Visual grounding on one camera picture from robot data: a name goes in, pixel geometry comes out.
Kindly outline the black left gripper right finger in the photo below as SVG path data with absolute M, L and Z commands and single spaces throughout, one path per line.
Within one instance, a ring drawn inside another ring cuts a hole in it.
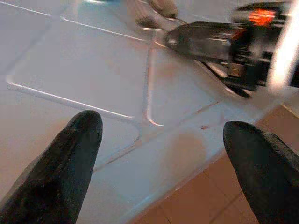
M 299 222 L 299 156 L 277 135 L 226 122 L 223 142 L 243 194 L 261 224 Z

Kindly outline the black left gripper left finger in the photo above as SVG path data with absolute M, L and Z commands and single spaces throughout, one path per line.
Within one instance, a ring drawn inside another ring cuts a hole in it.
M 3 224 L 74 224 L 102 141 L 101 115 L 76 114 L 21 173 L 0 203 Z

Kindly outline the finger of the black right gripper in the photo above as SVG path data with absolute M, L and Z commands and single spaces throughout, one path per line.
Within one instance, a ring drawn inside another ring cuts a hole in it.
M 231 23 L 197 21 L 166 33 L 165 45 L 192 60 L 228 62 L 232 47 L 243 35 L 243 28 Z

